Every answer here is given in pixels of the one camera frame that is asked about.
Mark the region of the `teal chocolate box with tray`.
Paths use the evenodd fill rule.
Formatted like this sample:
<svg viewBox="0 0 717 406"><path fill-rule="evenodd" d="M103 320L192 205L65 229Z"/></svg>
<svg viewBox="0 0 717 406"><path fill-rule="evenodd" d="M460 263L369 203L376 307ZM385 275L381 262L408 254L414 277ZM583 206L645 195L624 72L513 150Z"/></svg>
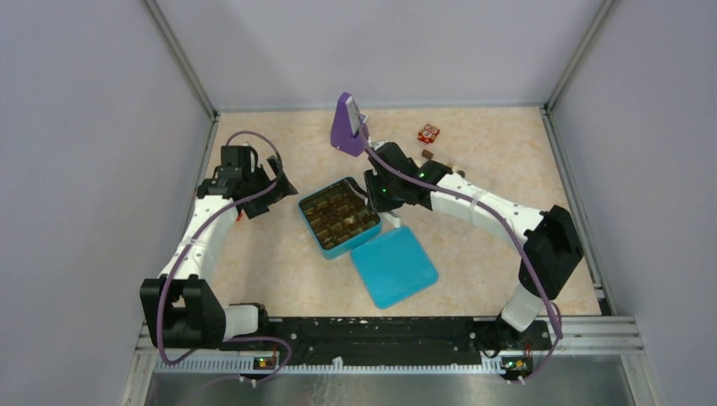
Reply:
<svg viewBox="0 0 717 406"><path fill-rule="evenodd" d="M327 260L334 260L359 247L377 237L382 230L381 217L363 217L359 213L363 200L353 192L352 184L359 185L353 177L341 178L298 203L298 211L310 235ZM346 224L344 219L347 217L353 217L355 223Z"/></svg>

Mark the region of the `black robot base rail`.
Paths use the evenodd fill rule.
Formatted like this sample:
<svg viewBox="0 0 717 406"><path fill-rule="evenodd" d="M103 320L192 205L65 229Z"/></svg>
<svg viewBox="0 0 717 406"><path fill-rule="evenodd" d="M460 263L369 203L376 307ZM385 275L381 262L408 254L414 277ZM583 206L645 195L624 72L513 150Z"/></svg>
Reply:
<svg viewBox="0 0 717 406"><path fill-rule="evenodd" d="M262 321L244 342L221 344L221 351L268 351L291 366L322 366L341 361L349 367L418 368L503 366L513 352L530 357L552 342L545 321L518 332L499 319L437 317L287 317Z"/></svg>

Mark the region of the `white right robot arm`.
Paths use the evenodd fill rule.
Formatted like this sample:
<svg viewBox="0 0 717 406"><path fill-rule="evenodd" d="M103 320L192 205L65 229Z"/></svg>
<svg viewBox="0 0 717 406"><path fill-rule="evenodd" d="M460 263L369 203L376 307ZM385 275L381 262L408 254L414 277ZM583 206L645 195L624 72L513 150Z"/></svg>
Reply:
<svg viewBox="0 0 717 406"><path fill-rule="evenodd" d="M365 174L369 201L378 212L404 206L455 217L502 240L520 257L518 283L495 326L498 342L519 348L529 339L529 326L547 311L557 334L561 322L554 300L584 257L571 213L562 206L549 210L523 206L479 187L451 167L428 160L418 165L395 142L365 149L372 166Z"/></svg>

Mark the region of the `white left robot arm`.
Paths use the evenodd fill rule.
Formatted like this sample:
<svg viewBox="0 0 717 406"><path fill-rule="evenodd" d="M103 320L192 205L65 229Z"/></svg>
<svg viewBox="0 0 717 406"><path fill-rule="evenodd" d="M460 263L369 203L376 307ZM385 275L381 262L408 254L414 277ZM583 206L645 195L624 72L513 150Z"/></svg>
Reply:
<svg viewBox="0 0 717 406"><path fill-rule="evenodd" d="M261 164L249 144L225 145L220 163L200 184L184 236L172 259L140 287L151 340L163 348L219 348L230 338L251 349L264 348L271 327L259 304L222 305L210 281L234 223L269 212L297 190L280 171L280 157Z"/></svg>

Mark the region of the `teal box lid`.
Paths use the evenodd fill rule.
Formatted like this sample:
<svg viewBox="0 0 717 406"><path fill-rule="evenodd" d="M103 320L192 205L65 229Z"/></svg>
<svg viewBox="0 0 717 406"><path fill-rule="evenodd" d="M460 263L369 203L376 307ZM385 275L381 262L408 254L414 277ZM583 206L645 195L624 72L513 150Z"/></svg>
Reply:
<svg viewBox="0 0 717 406"><path fill-rule="evenodd" d="M380 310L420 293L439 278L432 260L408 227L395 228L361 244L350 257Z"/></svg>

